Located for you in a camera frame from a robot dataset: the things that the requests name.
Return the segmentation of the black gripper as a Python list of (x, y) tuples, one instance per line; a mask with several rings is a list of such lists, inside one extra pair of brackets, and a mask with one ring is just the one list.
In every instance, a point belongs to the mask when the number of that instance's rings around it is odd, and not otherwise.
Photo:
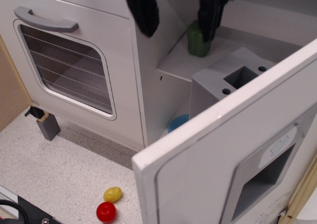
[[(156, 0), (126, 0), (128, 7), (140, 31), (147, 37), (152, 37), (159, 26), (159, 10)], [(199, 0), (199, 28), (203, 42), (214, 39), (219, 27), (223, 0)]]

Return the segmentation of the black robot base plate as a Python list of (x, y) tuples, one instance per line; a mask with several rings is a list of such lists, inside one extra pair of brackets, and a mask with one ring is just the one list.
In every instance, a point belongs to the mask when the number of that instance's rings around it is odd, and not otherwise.
[(43, 219), (48, 219), (50, 224), (61, 224), (59, 220), (44, 212), (24, 198), (17, 196), (17, 203), (26, 212), (30, 224), (41, 224)]

